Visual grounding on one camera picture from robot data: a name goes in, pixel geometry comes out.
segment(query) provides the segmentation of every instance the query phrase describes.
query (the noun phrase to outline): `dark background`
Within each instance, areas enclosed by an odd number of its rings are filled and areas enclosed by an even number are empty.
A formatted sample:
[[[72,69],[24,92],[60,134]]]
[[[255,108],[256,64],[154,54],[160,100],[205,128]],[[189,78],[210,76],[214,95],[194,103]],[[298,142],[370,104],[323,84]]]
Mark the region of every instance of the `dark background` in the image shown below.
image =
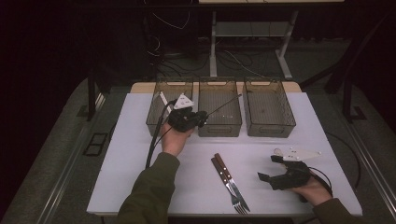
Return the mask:
[[[351,75],[396,132],[395,12],[388,5],[391,1],[364,1],[374,7],[356,7],[356,2],[345,3],[354,7],[301,10],[293,39],[359,39],[391,11],[364,48]],[[177,17],[163,13],[177,22]],[[282,13],[288,12],[280,8],[276,15]],[[195,37],[210,35],[207,14],[207,11],[192,13],[187,29],[174,32],[166,44],[193,57],[197,52]],[[161,34],[163,27],[151,23],[149,16],[148,24],[143,25],[145,16],[147,12],[136,10],[80,14],[67,1],[0,2],[0,102],[4,143],[0,149],[0,217],[7,211],[68,97],[90,71],[96,74],[101,91],[153,78],[146,46],[149,46],[149,34]]]

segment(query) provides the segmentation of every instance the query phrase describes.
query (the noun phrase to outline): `knife handle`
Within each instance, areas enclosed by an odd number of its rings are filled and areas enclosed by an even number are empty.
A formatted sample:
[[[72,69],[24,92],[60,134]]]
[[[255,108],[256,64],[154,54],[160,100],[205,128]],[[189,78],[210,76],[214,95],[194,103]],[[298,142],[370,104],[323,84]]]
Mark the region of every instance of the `knife handle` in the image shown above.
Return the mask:
[[[218,171],[221,181],[223,181],[223,184],[224,185],[227,184],[227,182],[228,182],[227,177],[224,174],[223,170],[221,169],[221,166],[219,165],[218,160],[216,160],[216,158],[212,158],[212,162],[213,162],[213,165],[215,165],[215,168]]]
[[[227,179],[232,179],[230,172],[227,169],[227,166],[225,166],[224,161],[222,160],[221,156],[219,153],[215,154],[216,160],[219,162],[219,165],[221,166],[221,169],[223,170],[224,174],[226,175]]]

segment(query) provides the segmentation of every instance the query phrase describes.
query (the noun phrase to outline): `person's right arm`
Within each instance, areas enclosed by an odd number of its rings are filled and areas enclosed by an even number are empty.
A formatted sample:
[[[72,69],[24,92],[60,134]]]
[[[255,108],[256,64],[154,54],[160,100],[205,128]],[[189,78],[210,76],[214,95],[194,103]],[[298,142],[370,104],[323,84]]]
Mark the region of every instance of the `person's right arm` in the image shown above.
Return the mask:
[[[332,195],[314,178],[306,185],[291,189],[304,196],[313,206],[313,211],[321,224],[361,224],[361,218],[352,216]]]

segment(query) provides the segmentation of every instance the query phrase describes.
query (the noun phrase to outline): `silverware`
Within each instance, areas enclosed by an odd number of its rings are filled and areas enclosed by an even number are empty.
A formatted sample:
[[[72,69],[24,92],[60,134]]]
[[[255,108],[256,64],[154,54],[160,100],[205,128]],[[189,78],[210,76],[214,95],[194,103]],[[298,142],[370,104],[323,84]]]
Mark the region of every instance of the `silverware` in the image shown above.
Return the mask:
[[[227,169],[225,166],[224,161],[222,160],[221,156],[219,153],[215,154],[216,160],[219,162],[220,167],[222,168],[224,174],[226,175],[226,178],[228,179],[228,182],[231,185],[231,188],[233,189],[233,192],[235,193],[236,197],[239,199],[241,202],[242,206],[250,212],[250,209],[248,208],[247,203],[244,200],[244,197],[242,197],[241,192],[239,191],[238,187],[235,184],[235,181],[233,181],[233,178],[231,177],[230,171]]]
[[[222,171],[221,166],[219,165],[219,162],[216,160],[216,158],[213,158],[212,162],[213,162],[213,165],[215,165],[215,168],[220,175],[221,181],[223,182],[223,184],[227,188],[227,190],[230,192],[231,203],[233,204],[233,208],[239,214],[246,215],[248,212],[245,210],[245,208],[242,206],[241,202],[239,201],[239,199],[236,197],[235,193],[233,192],[233,189],[230,186],[230,182],[228,181],[226,175]]]

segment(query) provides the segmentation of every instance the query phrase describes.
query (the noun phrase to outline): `green sleeve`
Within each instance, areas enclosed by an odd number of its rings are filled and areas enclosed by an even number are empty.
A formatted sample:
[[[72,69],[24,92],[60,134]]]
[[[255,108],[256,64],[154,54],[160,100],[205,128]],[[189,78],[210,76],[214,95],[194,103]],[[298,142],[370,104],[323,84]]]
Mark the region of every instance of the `green sleeve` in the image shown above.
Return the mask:
[[[321,224],[361,224],[362,219],[350,215],[339,199],[331,199],[314,207]]]
[[[140,173],[125,199],[116,223],[167,223],[168,207],[175,191],[178,159],[161,152],[148,169]]]

